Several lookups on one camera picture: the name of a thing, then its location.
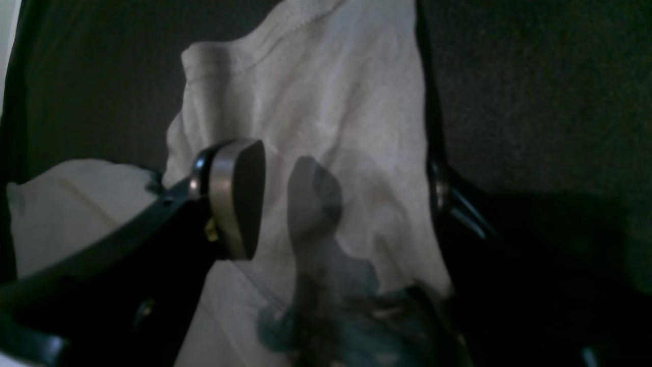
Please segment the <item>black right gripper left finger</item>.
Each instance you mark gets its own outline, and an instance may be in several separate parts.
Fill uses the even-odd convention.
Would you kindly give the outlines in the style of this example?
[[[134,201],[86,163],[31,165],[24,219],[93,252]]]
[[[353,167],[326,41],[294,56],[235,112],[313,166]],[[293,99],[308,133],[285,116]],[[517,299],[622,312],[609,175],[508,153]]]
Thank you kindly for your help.
[[[87,249],[2,286],[2,359],[19,366],[172,366],[217,260],[259,238],[264,144],[226,140]]]

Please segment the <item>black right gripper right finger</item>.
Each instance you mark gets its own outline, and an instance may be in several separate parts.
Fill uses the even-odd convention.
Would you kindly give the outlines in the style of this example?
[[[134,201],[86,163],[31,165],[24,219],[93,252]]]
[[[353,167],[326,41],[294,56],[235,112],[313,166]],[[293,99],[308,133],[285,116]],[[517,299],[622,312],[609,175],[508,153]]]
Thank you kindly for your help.
[[[475,365],[650,366],[650,294],[626,280],[619,202],[486,194],[439,161],[428,180]]]

